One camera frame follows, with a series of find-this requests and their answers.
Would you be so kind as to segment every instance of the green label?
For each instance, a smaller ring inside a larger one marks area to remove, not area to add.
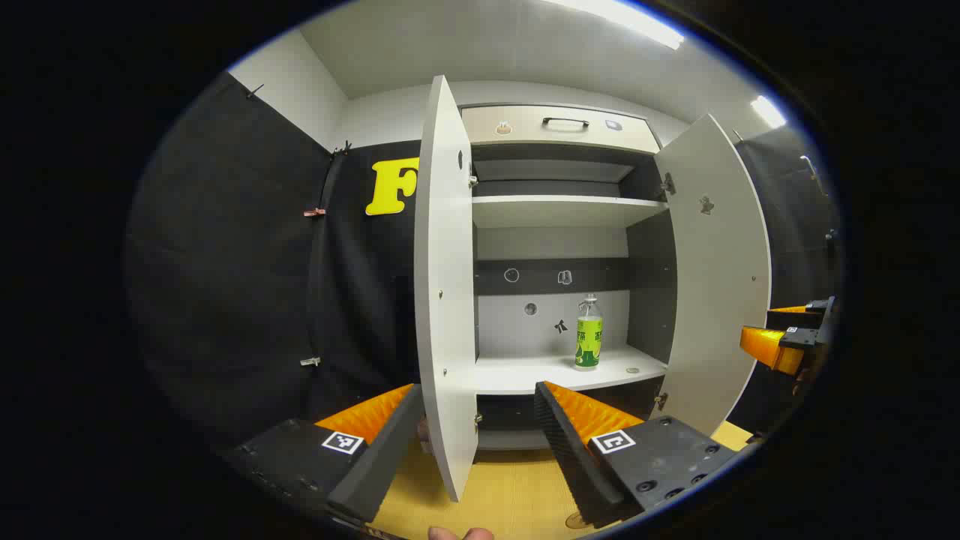
[[[577,319],[578,366],[590,367],[600,363],[600,339],[603,337],[603,319],[583,321]]]

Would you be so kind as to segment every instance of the ceiling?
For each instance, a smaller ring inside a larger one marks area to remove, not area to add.
[[[522,81],[608,94],[692,123],[706,112],[765,131],[759,94],[691,36],[674,51],[541,0],[356,0],[300,27],[348,98],[449,81]]]

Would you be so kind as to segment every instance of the plastic bottle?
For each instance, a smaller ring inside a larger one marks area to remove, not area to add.
[[[588,293],[580,303],[577,316],[577,354],[573,368],[580,371],[596,369],[600,363],[600,341],[603,338],[603,313],[597,305],[597,296]]]

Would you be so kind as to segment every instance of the cabinet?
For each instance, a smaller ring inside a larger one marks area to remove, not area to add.
[[[709,435],[755,365],[739,335],[765,322],[769,247],[723,130],[706,115],[660,148],[641,118],[556,109],[460,111],[443,76],[427,103],[417,340],[432,448],[453,501],[480,440],[478,396],[522,402],[541,380],[584,391],[655,380],[669,398],[652,416]],[[573,127],[558,135],[544,117]],[[497,134],[504,121],[511,130]],[[577,304],[587,291],[604,310],[603,350],[595,371],[578,372]],[[520,446],[536,444],[530,434],[518,435],[528,441]]]

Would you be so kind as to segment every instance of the white wall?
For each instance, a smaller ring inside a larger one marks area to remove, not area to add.
[[[347,95],[317,58],[300,30],[253,51],[229,70],[237,81],[295,126],[332,151],[343,146],[336,127]]]
[[[512,81],[450,83],[457,105],[495,102],[547,102],[621,110],[645,116],[666,145],[689,124],[657,110],[605,94],[566,86]],[[408,86],[347,102],[337,127],[337,140],[348,139],[355,147],[416,140],[422,137],[423,118],[430,85]]]

